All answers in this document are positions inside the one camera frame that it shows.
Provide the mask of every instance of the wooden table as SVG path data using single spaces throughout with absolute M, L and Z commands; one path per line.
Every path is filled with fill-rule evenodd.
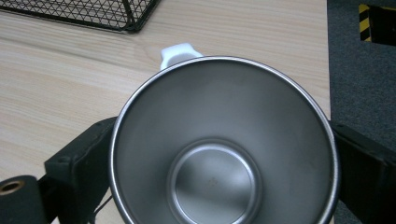
M 96 121 L 117 116 L 159 71 L 160 50 L 268 64 L 330 116 L 326 1 L 163 0 L 126 35 L 0 12 L 0 180 L 42 176 L 43 162 Z M 121 223 L 111 202 L 98 223 Z

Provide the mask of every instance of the black cable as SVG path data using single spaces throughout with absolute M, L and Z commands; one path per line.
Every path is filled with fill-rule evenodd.
M 113 195 L 110 195 L 110 197 L 108 197 L 108 199 L 106 199 L 104 203 L 102 203 L 98 208 L 96 208 L 96 210 L 92 213 L 92 216 L 88 221 L 88 223 L 95 224 L 96 215 L 98 215 L 100 210 L 102 210 L 106 206 L 106 204 L 110 202 L 111 199 L 113 199 Z

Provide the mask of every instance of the mug handle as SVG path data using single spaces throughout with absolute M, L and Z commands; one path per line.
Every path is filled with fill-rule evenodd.
M 163 49 L 161 50 L 161 56 L 163 57 L 161 70 L 189 59 L 204 57 L 203 54 L 196 51 L 189 43 L 178 44 Z

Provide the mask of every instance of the wire basket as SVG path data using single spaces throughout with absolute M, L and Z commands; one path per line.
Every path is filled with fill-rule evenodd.
M 139 31 L 160 0 L 0 0 L 0 9 L 117 31 Z

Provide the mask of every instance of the gray carpet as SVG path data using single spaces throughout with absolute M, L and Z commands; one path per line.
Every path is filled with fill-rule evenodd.
M 359 4 L 394 0 L 328 0 L 331 119 L 396 151 L 396 47 L 361 41 Z M 360 223 L 343 203 L 336 224 Z

